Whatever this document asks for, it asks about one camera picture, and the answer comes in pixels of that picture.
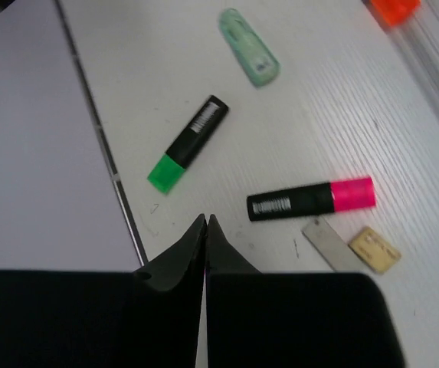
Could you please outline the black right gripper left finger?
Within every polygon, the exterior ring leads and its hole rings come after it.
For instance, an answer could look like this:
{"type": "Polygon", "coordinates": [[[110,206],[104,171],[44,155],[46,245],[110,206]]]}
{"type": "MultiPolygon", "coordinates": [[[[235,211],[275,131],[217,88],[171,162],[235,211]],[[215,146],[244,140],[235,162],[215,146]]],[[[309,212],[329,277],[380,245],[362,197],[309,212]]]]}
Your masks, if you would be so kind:
{"type": "Polygon", "coordinates": [[[194,366],[206,232],[132,272],[0,270],[0,367],[194,366]]]}

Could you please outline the pink cap black highlighter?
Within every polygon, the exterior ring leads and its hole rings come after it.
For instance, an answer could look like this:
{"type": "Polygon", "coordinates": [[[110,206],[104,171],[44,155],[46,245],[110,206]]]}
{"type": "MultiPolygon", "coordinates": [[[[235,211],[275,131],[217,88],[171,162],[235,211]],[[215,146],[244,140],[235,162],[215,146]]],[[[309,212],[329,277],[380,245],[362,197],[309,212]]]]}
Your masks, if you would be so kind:
{"type": "Polygon", "coordinates": [[[321,182],[247,197],[252,222],[326,215],[376,206],[376,194],[369,176],[321,182]]]}

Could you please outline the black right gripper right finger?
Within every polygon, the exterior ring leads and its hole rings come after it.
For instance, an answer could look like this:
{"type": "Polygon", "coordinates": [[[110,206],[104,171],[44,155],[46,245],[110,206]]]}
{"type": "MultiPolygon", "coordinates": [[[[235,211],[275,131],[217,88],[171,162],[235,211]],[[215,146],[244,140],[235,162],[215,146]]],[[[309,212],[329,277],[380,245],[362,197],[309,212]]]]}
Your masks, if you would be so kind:
{"type": "Polygon", "coordinates": [[[385,299],[362,273],[262,273],[208,222],[211,367],[403,367],[385,299]]]}

